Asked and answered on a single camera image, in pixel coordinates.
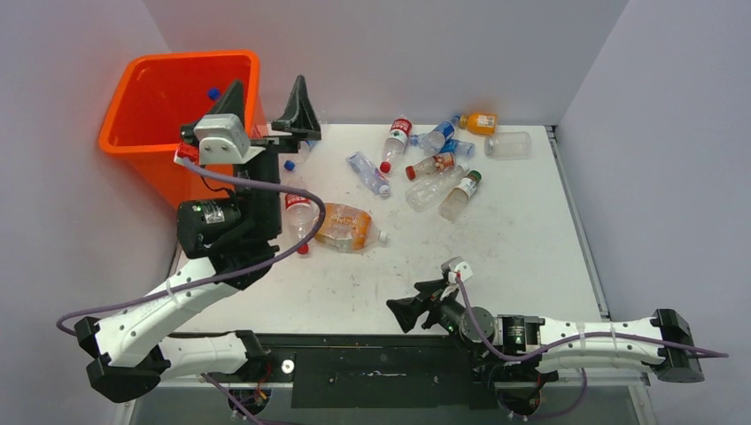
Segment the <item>brown label red cap bottle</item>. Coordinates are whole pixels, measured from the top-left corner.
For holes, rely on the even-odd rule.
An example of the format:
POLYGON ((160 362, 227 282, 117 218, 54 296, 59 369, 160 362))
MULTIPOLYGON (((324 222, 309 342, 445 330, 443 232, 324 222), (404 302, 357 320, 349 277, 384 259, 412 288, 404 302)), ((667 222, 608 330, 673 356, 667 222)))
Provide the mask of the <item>brown label red cap bottle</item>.
POLYGON ((438 174, 455 167, 455 157, 451 152, 438 153, 427 157, 417 164, 405 168, 409 181, 415 181, 429 175, 438 174))

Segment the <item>orange juice bottle at back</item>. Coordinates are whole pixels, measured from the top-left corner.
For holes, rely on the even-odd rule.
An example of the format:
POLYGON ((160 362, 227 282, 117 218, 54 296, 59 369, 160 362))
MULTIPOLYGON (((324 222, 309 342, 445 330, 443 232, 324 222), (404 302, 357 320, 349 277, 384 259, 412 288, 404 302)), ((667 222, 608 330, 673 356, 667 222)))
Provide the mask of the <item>orange juice bottle at back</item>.
POLYGON ((473 135, 490 136, 495 133, 498 116, 493 113, 473 112, 461 115, 458 126, 473 135))

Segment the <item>clear bottle red label red cap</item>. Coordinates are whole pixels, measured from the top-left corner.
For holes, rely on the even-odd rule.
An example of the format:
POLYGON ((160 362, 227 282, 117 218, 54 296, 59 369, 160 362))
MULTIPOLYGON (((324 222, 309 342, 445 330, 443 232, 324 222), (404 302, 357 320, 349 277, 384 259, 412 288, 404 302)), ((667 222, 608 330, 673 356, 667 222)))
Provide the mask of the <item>clear bottle red label red cap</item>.
POLYGON ((317 208, 307 197, 294 193, 284 195, 285 223, 291 241, 302 241, 310 232, 317 216, 317 208))

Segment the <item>blue label bottle at back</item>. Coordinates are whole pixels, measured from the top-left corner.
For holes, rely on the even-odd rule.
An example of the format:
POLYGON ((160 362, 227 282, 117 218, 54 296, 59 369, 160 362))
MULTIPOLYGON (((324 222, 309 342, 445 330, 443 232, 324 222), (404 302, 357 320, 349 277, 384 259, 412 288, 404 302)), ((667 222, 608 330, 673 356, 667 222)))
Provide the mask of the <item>blue label bottle at back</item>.
POLYGON ((450 119, 442 121, 430 132, 418 135, 418 147, 427 156, 438 154, 454 136, 459 126, 460 118, 460 115, 453 115, 450 119))

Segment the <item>blue label bottle near bin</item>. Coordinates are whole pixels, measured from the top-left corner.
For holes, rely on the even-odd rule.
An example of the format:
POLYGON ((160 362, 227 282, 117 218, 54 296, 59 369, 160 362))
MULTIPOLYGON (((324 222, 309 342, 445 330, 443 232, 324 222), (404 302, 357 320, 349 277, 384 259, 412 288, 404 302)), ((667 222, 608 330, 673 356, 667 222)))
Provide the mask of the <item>blue label bottle near bin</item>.
POLYGON ((298 144, 298 151, 281 156, 281 166, 287 172, 293 172, 297 167, 304 164, 311 156, 312 150, 317 144, 315 140, 305 140, 298 144))

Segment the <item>large crushed orange tea bottle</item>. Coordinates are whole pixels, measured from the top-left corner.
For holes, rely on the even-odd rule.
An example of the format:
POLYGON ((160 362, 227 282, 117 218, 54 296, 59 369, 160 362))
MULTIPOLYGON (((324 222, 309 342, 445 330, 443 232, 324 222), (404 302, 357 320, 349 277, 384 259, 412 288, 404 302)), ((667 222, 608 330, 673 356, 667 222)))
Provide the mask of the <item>large crushed orange tea bottle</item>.
POLYGON ((389 237, 366 211, 338 203, 325 204, 325 219, 314 239, 339 251, 355 253, 389 237))

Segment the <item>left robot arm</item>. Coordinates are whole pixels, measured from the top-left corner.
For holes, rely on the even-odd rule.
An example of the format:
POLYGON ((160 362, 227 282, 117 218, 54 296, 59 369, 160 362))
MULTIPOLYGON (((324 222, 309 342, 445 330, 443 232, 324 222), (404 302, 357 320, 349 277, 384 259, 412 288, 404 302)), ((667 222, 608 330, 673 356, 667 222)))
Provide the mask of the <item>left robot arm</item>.
POLYGON ((149 294, 120 304, 69 314, 70 334, 90 356, 90 386, 115 403, 128 402, 160 383, 188 375, 257 379, 269 352, 250 330, 189 334, 181 326, 207 307, 250 288, 290 256, 275 239, 283 229, 284 195, 314 206, 309 242, 325 220, 323 201, 306 189, 282 184, 279 155, 295 153, 321 135, 299 75, 272 134, 251 138, 244 126, 244 86, 232 81, 200 120, 183 125, 176 165, 223 182, 226 196, 181 202, 177 238, 186 263, 149 294))

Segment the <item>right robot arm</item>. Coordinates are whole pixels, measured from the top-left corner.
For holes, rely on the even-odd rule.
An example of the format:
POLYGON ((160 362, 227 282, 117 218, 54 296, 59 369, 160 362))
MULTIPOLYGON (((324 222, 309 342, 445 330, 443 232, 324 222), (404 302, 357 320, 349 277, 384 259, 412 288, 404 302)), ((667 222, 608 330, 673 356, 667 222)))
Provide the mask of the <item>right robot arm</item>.
POLYGON ((447 280, 414 287, 414 296, 386 302, 400 329, 439 326, 475 369, 502 369, 513 379, 587 368, 630 369, 667 383, 705 378, 690 327, 672 309, 635 321, 563 321, 465 306, 460 288, 447 280))

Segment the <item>clear wide plastic jar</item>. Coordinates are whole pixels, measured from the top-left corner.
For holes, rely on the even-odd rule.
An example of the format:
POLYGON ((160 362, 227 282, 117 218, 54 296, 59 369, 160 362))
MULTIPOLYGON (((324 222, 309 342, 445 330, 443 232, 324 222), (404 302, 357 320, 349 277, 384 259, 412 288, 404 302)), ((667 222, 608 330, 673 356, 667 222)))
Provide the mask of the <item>clear wide plastic jar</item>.
POLYGON ((487 136, 484 154, 494 159, 527 159, 531 151, 531 136, 528 132, 503 132, 487 136))

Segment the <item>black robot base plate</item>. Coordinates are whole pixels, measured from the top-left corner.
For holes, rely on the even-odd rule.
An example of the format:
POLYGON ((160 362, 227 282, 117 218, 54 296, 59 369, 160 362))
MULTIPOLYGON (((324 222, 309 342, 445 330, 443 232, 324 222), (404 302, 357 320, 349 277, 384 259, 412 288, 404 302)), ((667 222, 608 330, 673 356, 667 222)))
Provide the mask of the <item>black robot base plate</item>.
POLYGON ((239 371, 210 376, 268 389, 290 384, 294 408, 493 409, 505 391, 538 395, 559 379, 504 365, 450 336, 259 334, 266 354, 239 371))

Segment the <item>pepsi bottle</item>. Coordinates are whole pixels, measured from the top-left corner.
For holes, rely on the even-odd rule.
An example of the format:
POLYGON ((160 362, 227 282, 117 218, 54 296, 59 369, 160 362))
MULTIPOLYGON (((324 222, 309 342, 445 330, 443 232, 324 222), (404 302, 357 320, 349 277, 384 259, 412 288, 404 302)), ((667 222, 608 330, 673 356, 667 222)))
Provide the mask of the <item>pepsi bottle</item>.
POLYGON ((207 91, 206 94, 208 98, 213 102, 216 102, 221 97, 221 91, 218 88, 211 88, 207 91))

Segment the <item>orange plastic bin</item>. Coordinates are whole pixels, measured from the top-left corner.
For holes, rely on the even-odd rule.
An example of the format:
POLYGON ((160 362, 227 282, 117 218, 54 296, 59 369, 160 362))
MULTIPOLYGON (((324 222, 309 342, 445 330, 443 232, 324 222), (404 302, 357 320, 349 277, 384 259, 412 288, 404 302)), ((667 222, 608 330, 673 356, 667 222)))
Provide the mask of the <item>orange plastic bin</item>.
POLYGON ((225 197, 228 184, 203 183, 175 164, 182 125, 199 120, 214 104, 211 90, 244 85, 244 124, 252 137, 266 135, 259 97, 260 61, 251 50, 149 55, 125 68, 98 137, 101 151, 123 161, 172 208, 182 201, 225 197))

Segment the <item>green cap tea bottle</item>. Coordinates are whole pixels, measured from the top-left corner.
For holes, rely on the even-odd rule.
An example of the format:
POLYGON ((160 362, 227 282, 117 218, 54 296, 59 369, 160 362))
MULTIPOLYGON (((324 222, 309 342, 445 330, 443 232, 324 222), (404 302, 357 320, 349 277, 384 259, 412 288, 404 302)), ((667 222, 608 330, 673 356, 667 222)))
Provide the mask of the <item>green cap tea bottle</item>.
POLYGON ((469 171, 459 180, 440 204, 438 207, 439 215, 449 221, 457 220, 469 200, 476 193, 481 180, 482 175, 477 170, 469 171))

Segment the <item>clear crushed bottle centre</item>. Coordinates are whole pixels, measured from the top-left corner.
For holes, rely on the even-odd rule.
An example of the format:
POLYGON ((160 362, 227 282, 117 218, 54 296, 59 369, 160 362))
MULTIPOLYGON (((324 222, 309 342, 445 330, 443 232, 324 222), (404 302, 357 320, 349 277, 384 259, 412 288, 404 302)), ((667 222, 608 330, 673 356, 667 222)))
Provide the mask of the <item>clear crushed bottle centre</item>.
POLYGON ((439 203, 468 171, 466 166, 458 165, 417 182, 405 192, 407 205, 418 213, 429 210, 439 203))

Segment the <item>light blue crushed bottle back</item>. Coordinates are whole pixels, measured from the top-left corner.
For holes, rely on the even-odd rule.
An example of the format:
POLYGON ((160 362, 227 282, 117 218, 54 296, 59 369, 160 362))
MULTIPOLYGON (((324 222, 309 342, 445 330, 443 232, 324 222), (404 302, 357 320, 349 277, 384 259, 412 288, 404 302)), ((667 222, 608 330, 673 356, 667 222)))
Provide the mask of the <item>light blue crushed bottle back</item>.
POLYGON ((410 135, 407 140, 411 146, 417 146, 427 156, 434 156, 434 155, 437 155, 438 153, 450 152, 455 157, 472 158, 475 154, 476 146, 473 143, 460 141, 454 138, 449 138, 439 149, 439 148, 432 146, 430 143, 424 141, 427 135, 428 135, 427 133, 418 134, 418 135, 410 135))

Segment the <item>crushed clear water bottle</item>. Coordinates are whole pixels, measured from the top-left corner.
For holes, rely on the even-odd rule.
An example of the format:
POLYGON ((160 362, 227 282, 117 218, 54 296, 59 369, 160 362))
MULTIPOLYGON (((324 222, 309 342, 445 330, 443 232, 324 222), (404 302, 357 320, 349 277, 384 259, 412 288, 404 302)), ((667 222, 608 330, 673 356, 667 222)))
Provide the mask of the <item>crushed clear water bottle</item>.
POLYGON ((368 190, 381 198, 391 196, 388 178, 361 151, 347 156, 345 161, 368 190))

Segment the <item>red white label bottle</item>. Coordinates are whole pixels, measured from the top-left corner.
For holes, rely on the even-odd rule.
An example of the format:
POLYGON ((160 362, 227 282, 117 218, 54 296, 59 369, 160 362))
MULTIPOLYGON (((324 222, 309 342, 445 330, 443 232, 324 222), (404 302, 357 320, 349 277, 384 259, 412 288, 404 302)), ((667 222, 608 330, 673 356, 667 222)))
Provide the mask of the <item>red white label bottle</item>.
POLYGON ((413 123, 400 117, 391 123, 389 134, 383 143, 383 151, 379 170, 388 174, 398 164, 406 147, 409 145, 409 137, 412 134, 413 123))

